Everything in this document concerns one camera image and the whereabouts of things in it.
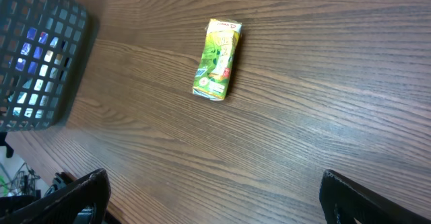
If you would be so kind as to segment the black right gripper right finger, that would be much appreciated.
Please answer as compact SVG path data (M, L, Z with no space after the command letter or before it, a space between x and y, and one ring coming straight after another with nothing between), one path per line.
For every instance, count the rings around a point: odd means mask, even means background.
M333 170L325 170L319 200L332 224L430 224L430 220L371 191Z

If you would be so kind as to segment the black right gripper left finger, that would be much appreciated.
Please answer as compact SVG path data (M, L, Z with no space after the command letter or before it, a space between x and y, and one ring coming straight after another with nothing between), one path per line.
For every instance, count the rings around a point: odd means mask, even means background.
M72 180L57 173L48 194L1 198L1 224L104 223L111 194L105 169Z

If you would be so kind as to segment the teal white snack packet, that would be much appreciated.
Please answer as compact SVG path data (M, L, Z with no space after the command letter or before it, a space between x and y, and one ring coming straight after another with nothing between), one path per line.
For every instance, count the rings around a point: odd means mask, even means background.
M43 80L37 79L36 83L34 85L34 90L41 91L43 83L44 83ZM25 84L23 85L24 89L29 89L31 84L32 84L32 79L27 80L27 82L25 82ZM44 91L46 93L50 93L52 91L52 88L53 88L53 83L50 81L47 81L47 84L46 84ZM14 97L14 93L8 97L8 102L12 103L13 97ZM48 103L48 96L47 95L29 94L26 92L19 92L16 102L18 104L23 104L26 102L27 98L29 98L27 103L31 106L35 106L37 100L40 100L40 102L39 102L40 106L46 106ZM23 108L21 108L21 107L14 107L12 110L12 114L14 116L19 116L21 114L22 110L23 110ZM34 110L33 108L26 108L24 111L24 116L27 118L31 117L33 111L36 111L35 116L34 116L35 118L37 118L37 119L42 118L44 110Z

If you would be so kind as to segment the green juice carton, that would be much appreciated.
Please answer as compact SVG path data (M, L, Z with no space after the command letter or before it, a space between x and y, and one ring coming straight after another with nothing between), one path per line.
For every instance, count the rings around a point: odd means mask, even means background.
M211 101L225 99L242 24L234 20L211 19L193 82L193 94Z

